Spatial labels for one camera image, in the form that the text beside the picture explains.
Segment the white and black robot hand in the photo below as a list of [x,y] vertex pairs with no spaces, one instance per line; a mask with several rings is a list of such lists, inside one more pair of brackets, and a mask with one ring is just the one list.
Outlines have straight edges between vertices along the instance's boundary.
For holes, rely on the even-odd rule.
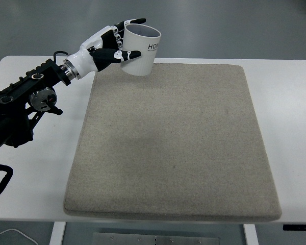
[[129,19],[99,30],[81,44],[78,52],[68,55],[63,61],[66,74],[79,80],[92,71],[106,69],[110,64],[139,58],[140,51],[122,49],[124,29],[129,24],[145,22],[145,18]]

